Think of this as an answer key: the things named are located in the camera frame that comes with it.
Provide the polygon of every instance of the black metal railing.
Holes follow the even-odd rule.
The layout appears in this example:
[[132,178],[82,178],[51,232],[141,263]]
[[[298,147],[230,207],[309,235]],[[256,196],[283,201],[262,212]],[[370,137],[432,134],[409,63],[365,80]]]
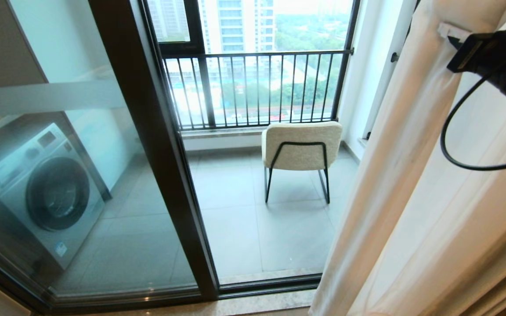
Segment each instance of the black metal railing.
[[348,50],[165,56],[181,130],[334,120]]

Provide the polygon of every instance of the washing machine control panel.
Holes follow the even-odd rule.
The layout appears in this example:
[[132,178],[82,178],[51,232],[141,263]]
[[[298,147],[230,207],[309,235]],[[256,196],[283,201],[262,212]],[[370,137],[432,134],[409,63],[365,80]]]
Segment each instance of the washing machine control panel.
[[0,161],[0,196],[37,166],[47,152],[53,152],[66,140],[64,133],[52,123],[30,141]]

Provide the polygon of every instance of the white curtain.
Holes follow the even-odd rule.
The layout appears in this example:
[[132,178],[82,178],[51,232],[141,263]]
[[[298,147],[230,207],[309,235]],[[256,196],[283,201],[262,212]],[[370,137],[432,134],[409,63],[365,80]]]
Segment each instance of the white curtain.
[[[313,316],[492,315],[506,306],[506,170],[460,169],[440,152],[450,106],[479,79],[446,70],[456,50],[438,35],[440,22],[506,29],[506,0],[420,3]],[[484,84],[456,114],[447,144],[468,164],[506,162],[506,97]]]

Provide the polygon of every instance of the washing machine label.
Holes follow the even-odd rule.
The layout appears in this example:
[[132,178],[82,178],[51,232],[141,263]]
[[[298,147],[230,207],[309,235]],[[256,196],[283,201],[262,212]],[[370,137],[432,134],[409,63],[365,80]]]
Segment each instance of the washing machine label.
[[63,242],[58,242],[58,244],[56,244],[56,247],[54,247],[54,251],[56,252],[56,254],[58,254],[58,256],[60,257],[63,257],[64,254],[66,254],[66,251],[68,250],[68,248],[66,247],[66,245],[63,243]]

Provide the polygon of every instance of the chair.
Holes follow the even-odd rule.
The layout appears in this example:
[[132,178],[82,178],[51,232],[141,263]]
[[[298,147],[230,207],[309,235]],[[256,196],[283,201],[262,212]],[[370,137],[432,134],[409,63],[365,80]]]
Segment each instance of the chair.
[[[325,200],[329,204],[328,169],[339,154],[342,131],[343,127],[338,122],[270,124],[261,134],[265,203],[269,201],[273,169],[283,169],[317,170]],[[327,185],[323,183],[322,170]]]

